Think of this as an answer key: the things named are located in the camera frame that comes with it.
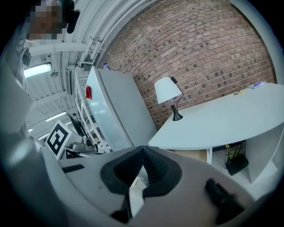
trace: table lamp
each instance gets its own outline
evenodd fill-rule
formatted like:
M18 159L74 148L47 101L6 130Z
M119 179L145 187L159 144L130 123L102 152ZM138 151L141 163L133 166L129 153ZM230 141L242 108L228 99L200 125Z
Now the table lamp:
M177 97L178 95L182 94L181 90L176 85L177 81L173 77L164 77L157 82L155 82L154 87L156 90L157 101L158 104L170 100L172 103L171 107L174 113L173 121L179 121L183 118L181 116L176 106L172 102L172 98Z

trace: white desk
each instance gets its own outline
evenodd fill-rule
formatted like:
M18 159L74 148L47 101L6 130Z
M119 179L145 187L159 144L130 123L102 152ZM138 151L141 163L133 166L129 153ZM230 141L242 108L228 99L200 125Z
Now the white desk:
M246 140L253 182L275 155L283 157L284 86L267 83L242 91L180 110L183 118L172 121L170 116L149 145L175 150L207 149L207 161L211 163L213 147Z

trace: ceiling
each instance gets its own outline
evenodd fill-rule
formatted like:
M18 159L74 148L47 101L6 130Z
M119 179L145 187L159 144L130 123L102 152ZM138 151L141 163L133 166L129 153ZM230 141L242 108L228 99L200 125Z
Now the ceiling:
M74 0L80 17L72 34L63 31L57 40L37 40L26 43L33 57L31 66L51 62L52 72L27 78L28 93L34 99L26 124L33 129L35 139L50 132L57 120L64 124L70 120L61 116L46 122L46 119L66 111L77 114L74 94L68 94L65 69L71 72L71 91L74 91L75 68L81 87L85 87L91 64L96 65L112 39L138 12L156 0Z

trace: ceiling light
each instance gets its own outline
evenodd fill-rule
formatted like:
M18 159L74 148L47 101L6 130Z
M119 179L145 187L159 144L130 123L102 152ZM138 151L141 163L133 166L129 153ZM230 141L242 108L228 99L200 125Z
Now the ceiling light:
M46 72L50 72L51 71L51 64L44 64L44 65L40 65L40 66L35 66L32 67L30 69L26 69L24 70L24 75L26 78L31 77L31 76L35 76L37 74L41 74L41 73L46 73Z
M47 120L45 120L45 121L51 121L51 120L53 120L53 119L55 119L55 118L57 118L57 117L60 117L60 116L62 116L62 115L65 115L65 114L66 114L66 112L57 114L57 115L55 115L54 117L51 117L51 118L49 118L49 119L47 119Z
M41 137L41 138L38 138L38 140L41 140L41 139L43 139L43 138L45 138L45 137L47 137L49 135L49 133L48 134L46 134L46 135L44 135L43 137Z

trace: bottle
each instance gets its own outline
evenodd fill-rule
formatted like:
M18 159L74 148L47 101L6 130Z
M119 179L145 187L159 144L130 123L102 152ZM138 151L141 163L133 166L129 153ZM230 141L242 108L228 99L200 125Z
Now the bottle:
M104 70L110 70L110 68L107 66L107 63L106 63L106 62L103 64L103 69L104 69Z

